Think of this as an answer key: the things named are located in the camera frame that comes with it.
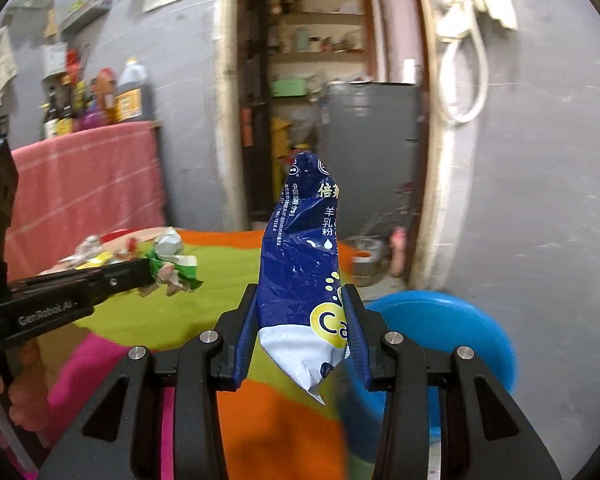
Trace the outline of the person's left hand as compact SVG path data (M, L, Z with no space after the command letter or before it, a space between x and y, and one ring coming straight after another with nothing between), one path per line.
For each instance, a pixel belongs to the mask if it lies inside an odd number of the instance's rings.
M41 431L50 419L50 404L38 340L32 339L20 347L18 356L22 367L8 388L8 414L16 426L27 431ZM3 391L4 382L0 376L0 394Z

